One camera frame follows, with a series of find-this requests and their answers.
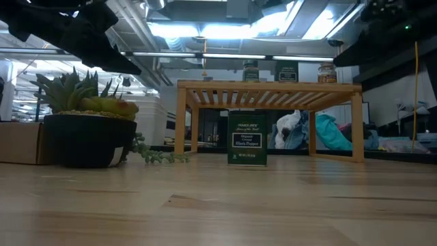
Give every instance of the yellow cable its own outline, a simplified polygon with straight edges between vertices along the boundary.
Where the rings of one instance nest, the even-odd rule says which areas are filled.
[[[414,49],[416,54],[416,90],[414,93],[414,122],[413,122],[413,134],[412,134],[412,145],[411,153],[414,152],[414,142],[416,141],[416,131],[417,131],[417,85],[419,84],[419,48],[417,41],[414,43]]]

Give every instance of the spice jar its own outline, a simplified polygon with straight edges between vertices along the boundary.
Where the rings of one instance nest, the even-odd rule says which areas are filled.
[[[318,82],[319,83],[337,82],[337,72],[335,71],[335,66],[332,62],[324,62],[320,65]]]
[[[259,82],[259,70],[257,60],[246,60],[243,62],[243,81]]]

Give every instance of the wooden table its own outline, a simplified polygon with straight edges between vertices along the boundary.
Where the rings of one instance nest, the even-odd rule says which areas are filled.
[[[175,153],[184,153],[185,111],[192,109],[191,135],[198,136],[199,109],[300,109],[309,111],[309,155],[339,161],[364,161],[363,108],[361,85],[338,83],[279,83],[244,81],[178,81]],[[315,113],[351,101],[352,157],[316,153]],[[191,152],[197,151],[197,138]]]

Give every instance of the trailing succulent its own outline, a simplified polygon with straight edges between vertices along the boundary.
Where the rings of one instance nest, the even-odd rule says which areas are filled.
[[[82,81],[75,68],[72,74],[63,74],[62,77],[54,78],[52,81],[42,74],[37,74],[36,77],[37,80],[30,83],[44,90],[44,94],[34,95],[41,100],[40,104],[48,104],[53,113],[101,115],[125,120],[135,120],[135,114],[138,113],[139,109],[135,103],[122,100],[122,96],[118,99],[115,97],[119,84],[109,95],[112,79],[99,95],[97,72],[91,76],[87,73]],[[162,152],[150,150],[150,146],[145,145],[144,140],[143,135],[137,133],[130,150],[139,153],[146,163],[154,161],[162,163],[163,159],[170,163],[174,163],[176,159],[182,163],[189,162],[185,154],[164,155]]]
[[[168,160],[170,163],[174,163],[175,160],[179,160],[180,162],[190,162],[190,159],[186,154],[174,154],[170,153],[170,155],[164,155],[162,151],[154,151],[150,150],[150,146],[147,146],[144,143],[145,137],[143,137],[142,133],[136,133],[134,141],[132,142],[132,147],[130,151],[134,153],[139,153],[141,157],[144,158],[146,163],[153,163],[158,161],[162,163],[162,161]]]

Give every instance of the teal fabric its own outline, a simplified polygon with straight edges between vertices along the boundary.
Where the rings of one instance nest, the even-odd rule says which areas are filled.
[[[318,115],[315,128],[320,141],[330,150],[352,150],[349,142],[334,123],[335,118],[330,115]]]

